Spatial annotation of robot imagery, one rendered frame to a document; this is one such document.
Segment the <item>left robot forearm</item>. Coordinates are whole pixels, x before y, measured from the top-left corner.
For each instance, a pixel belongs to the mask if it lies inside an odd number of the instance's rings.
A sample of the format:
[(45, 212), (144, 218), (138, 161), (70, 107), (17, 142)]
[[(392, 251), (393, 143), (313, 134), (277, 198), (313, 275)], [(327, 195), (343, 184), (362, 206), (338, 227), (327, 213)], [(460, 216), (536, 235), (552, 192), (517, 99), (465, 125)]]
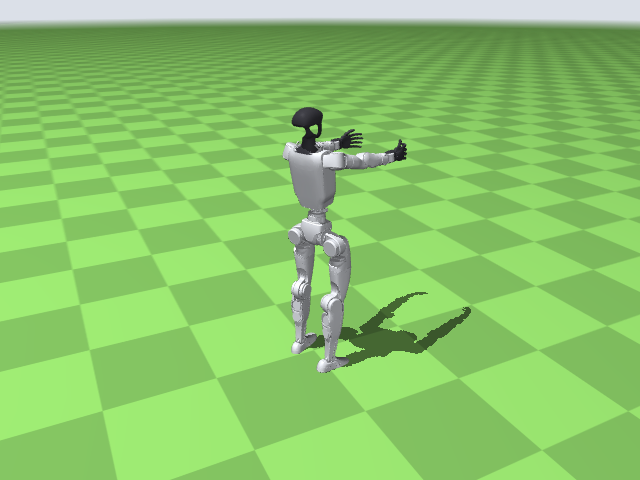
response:
[(325, 142), (317, 142), (317, 143), (323, 146), (324, 148), (330, 150), (331, 152), (338, 150), (340, 148), (339, 141), (335, 141), (335, 142), (325, 141)]

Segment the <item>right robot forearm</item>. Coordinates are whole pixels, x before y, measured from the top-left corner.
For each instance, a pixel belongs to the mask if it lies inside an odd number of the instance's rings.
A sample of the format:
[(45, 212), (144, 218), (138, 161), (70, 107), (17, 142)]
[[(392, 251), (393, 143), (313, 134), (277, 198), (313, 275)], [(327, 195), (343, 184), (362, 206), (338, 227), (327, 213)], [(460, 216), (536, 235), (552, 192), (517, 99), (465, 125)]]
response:
[(368, 165), (370, 168), (375, 168), (381, 165), (387, 165), (388, 163), (394, 162), (394, 153), (386, 154), (386, 153), (365, 153), (364, 154), (364, 163)]

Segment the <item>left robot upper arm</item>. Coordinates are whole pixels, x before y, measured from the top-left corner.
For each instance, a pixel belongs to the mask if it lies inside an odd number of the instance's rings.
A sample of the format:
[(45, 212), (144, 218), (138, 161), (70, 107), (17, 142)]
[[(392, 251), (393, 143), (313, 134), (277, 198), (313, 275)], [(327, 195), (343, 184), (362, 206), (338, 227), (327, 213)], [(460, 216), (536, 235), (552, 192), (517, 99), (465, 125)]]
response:
[[(317, 144), (318, 146), (320, 146), (320, 147), (321, 147), (321, 145), (320, 145), (320, 144), (318, 144), (317, 142), (316, 142), (316, 144)], [(286, 143), (285, 148), (284, 148), (284, 151), (283, 151), (283, 155), (282, 155), (282, 157), (283, 157), (284, 159), (288, 160), (289, 151), (290, 151), (290, 150), (291, 150), (291, 148), (292, 148), (292, 147), (294, 147), (295, 145), (296, 145), (296, 144), (295, 144), (295, 143), (292, 143), (292, 142), (287, 142), (287, 143)], [(297, 144), (297, 145), (299, 145), (299, 144)], [(288, 161), (289, 161), (289, 160), (288, 160)]]

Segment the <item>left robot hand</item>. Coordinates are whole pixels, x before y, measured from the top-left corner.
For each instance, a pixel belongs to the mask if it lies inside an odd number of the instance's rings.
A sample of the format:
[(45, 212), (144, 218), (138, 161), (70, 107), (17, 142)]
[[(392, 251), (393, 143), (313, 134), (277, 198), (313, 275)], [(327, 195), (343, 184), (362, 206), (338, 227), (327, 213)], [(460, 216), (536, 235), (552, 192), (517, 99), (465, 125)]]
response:
[[(351, 141), (351, 140), (355, 140), (355, 139), (356, 140), (357, 139), (363, 139), (363, 137), (353, 137), (353, 136), (356, 136), (356, 135), (362, 135), (362, 133), (350, 134), (351, 132), (354, 132), (354, 131), (355, 131), (355, 129), (348, 130), (343, 136), (341, 136), (341, 138), (332, 139), (331, 141), (332, 142), (339, 141), (339, 144), (340, 144), (340, 148), (339, 149), (342, 149), (342, 148), (347, 149), (347, 148), (354, 148), (354, 147), (355, 148), (361, 148), (361, 146), (358, 146), (358, 145), (350, 145), (350, 144), (355, 144), (355, 143), (363, 143), (361, 141)], [(350, 134), (350, 135), (348, 135), (348, 134)], [(351, 137), (353, 137), (353, 138), (351, 138)]]

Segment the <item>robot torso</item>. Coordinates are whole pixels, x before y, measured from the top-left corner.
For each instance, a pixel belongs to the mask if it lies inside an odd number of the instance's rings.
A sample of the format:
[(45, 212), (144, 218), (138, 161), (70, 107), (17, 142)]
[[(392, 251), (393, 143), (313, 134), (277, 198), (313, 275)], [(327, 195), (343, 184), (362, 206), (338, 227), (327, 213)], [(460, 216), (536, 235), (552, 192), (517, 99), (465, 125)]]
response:
[(323, 167), (323, 155), (329, 155), (331, 151), (315, 144), (318, 151), (309, 153), (311, 155), (301, 154), (295, 152), (301, 146), (297, 143), (288, 155), (292, 183), (300, 205), (311, 209), (301, 222), (301, 238), (323, 246), (324, 233), (332, 229), (331, 221), (326, 219), (326, 207), (333, 203), (336, 192), (335, 171)]

